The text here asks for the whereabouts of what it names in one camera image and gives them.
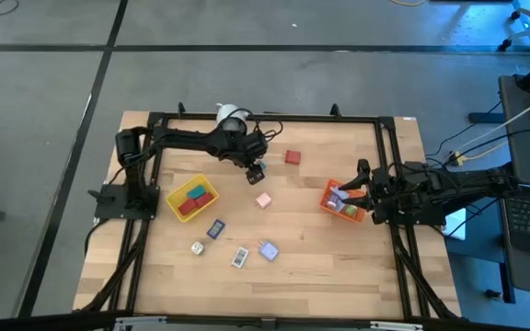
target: pink block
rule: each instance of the pink block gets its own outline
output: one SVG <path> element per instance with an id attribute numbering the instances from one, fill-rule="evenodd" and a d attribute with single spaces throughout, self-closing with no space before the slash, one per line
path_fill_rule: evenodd
<path id="1" fill-rule="evenodd" d="M 263 193 L 257 198 L 257 204 L 262 209 L 265 209 L 267 206 L 271 205 L 271 197 L 267 193 Z"/>

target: white dice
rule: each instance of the white dice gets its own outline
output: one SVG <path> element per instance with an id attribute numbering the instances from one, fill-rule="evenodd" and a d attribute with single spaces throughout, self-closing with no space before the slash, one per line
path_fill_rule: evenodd
<path id="1" fill-rule="evenodd" d="M 195 255 L 201 254 L 203 252 L 203 245 L 199 242 L 193 243 L 191 246 L 191 252 L 193 252 Z"/>

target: yellow bin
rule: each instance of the yellow bin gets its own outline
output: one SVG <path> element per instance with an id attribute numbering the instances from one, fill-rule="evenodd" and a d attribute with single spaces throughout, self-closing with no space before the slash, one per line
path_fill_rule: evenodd
<path id="1" fill-rule="evenodd" d="M 188 199 L 188 192 L 197 187 L 198 185 L 202 185 L 206 192 L 212 193 L 213 199 L 208 202 L 205 206 L 195 210 L 192 213 L 189 213 L 187 215 L 182 215 L 179 212 L 179 206 L 183 204 Z M 212 184 L 208 181 L 208 179 L 202 175 L 199 174 L 198 176 L 190 179 L 187 183 L 183 184 L 183 186 L 179 187 L 178 189 L 174 190 L 171 194 L 167 196 L 167 203 L 169 207 L 171 207 L 171 210 L 175 212 L 177 215 L 177 218 L 179 218 L 182 222 L 187 222 L 191 220 L 192 218 L 196 217 L 201 211 L 208 208 L 211 204 L 213 204 L 214 201 L 218 199 L 218 192 L 216 192 L 215 189 L 213 189 Z"/>

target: blue block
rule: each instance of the blue block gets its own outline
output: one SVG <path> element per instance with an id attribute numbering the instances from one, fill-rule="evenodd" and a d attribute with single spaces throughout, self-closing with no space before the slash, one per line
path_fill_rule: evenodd
<path id="1" fill-rule="evenodd" d="M 342 209 L 345 208 L 345 203 L 341 200 L 337 201 L 337 207 L 333 208 L 336 212 L 342 211 Z"/>
<path id="2" fill-rule="evenodd" d="M 265 242 L 263 245 L 261 245 L 261 247 L 259 247 L 259 253 L 269 261 L 274 260 L 279 252 L 280 251 L 277 249 L 277 247 L 269 242 Z"/>
<path id="3" fill-rule="evenodd" d="M 339 190 L 337 187 L 331 188 L 330 190 L 332 191 L 332 193 L 334 193 L 337 196 L 339 196 L 339 198 L 341 200 L 347 199 L 349 197 L 349 193 L 348 192 Z"/>
<path id="4" fill-rule="evenodd" d="M 188 198 L 197 199 L 206 193 L 206 189 L 203 188 L 203 185 L 198 185 L 188 192 Z"/>

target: blue cube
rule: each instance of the blue cube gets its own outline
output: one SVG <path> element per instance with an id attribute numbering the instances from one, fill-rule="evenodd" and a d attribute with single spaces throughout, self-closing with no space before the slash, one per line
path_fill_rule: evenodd
<path id="1" fill-rule="evenodd" d="M 191 191 L 188 192 L 188 198 L 197 199 L 205 193 L 206 189 L 203 187 L 203 185 L 198 185 L 197 187 L 193 188 Z"/>
<path id="2" fill-rule="evenodd" d="M 269 261 L 274 260 L 279 252 L 277 247 L 270 242 L 265 242 L 259 247 L 259 253 Z"/>

